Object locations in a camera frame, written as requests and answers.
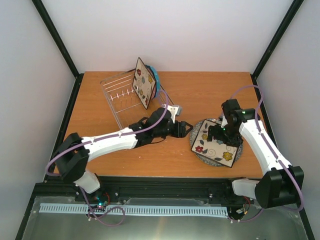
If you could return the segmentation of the chrome wire dish rack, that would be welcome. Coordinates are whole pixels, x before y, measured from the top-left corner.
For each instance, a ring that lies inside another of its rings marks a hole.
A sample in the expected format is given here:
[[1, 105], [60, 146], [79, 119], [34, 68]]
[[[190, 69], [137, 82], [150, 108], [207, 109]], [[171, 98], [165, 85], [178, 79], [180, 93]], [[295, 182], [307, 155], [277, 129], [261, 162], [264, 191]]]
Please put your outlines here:
[[145, 109], [132, 86], [134, 73], [134, 69], [114, 73], [100, 82], [104, 96], [120, 129], [144, 117], [150, 117], [154, 111], [166, 104], [176, 105], [170, 99], [169, 94], [160, 92]]

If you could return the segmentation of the white square floral plate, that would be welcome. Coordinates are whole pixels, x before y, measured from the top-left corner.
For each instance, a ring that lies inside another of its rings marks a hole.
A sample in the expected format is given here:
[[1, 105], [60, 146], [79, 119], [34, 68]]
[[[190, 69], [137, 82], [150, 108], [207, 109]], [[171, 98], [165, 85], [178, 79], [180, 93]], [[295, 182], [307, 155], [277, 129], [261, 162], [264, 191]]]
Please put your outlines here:
[[151, 72], [149, 72], [142, 59], [138, 57], [134, 70], [132, 87], [145, 109], [149, 107], [154, 84], [154, 77]]

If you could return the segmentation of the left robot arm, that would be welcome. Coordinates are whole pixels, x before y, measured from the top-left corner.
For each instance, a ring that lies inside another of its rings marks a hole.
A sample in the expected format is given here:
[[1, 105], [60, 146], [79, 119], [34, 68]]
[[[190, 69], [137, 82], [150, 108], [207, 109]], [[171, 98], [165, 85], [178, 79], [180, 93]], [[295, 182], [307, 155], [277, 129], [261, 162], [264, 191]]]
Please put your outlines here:
[[92, 201], [103, 198], [104, 188], [87, 163], [109, 153], [153, 144], [155, 138], [184, 138], [193, 129], [186, 121], [176, 120], [179, 108], [160, 107], [149, 117], [113, 133], [93, 137], [70, 134], [54, 153], [55, 165], [62, 180], [81, 187]]

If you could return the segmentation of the blue polka dot plate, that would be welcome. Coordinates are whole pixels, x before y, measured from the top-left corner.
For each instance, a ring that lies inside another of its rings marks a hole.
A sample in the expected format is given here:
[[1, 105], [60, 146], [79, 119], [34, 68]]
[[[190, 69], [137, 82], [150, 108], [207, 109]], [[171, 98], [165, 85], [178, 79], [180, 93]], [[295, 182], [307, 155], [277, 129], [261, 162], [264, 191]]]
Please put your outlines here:
[[160, 77], [159, 77], [157, 70], [153, 66], [146, 65], [146, 68], [149, 70], [150, 73], [152, 73], [152, 75], [155, 79], [155, 89], [154, 89], [154, 91], [152, 93], [152, 97], [151, 97], [152, 99], [154, 99], [159, 95], [160, 90], [161, 90]]

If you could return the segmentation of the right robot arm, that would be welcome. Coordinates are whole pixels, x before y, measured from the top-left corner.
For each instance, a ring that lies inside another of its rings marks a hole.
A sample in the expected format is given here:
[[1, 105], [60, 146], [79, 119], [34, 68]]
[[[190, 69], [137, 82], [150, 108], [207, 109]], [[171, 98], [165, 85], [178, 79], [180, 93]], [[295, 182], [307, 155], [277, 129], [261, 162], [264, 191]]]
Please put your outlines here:
[[254, 199], [263, 209], [295, 204], [297, 212], [304, 208], [302, 184], [304, 172], [280, 153], [266, 132], [257, 110], [234, 109], [224, 112], [222, 123], [209, 126], [207, 140], [239, 145], [243, 138], [254, 153], [263, 177], [260, 180], [233, 180], [232, 190], [237, 196]]

